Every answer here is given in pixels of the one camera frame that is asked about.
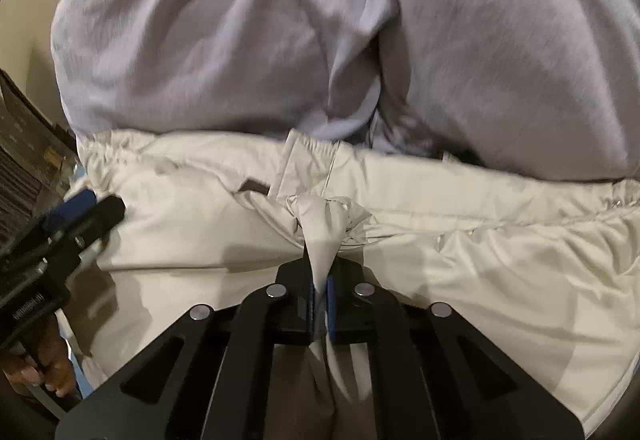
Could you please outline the person's left hand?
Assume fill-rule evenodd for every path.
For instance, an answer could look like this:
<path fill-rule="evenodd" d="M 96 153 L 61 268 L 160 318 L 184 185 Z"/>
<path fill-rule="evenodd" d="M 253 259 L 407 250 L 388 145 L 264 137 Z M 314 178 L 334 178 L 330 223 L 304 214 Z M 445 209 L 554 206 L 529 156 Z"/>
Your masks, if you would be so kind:
<path fill-rule="evenodd" d="M 59 398 L 76 388 L 72 362 L 68 358 L 66 341 L 60 335 L 58 319 L 50 315 L 37 342 L 37 362 L 20 358 L 8 351 L 1 352 L 1 369 L 10 385 L 18 392 L 27 386 L 43 385 Z"/>

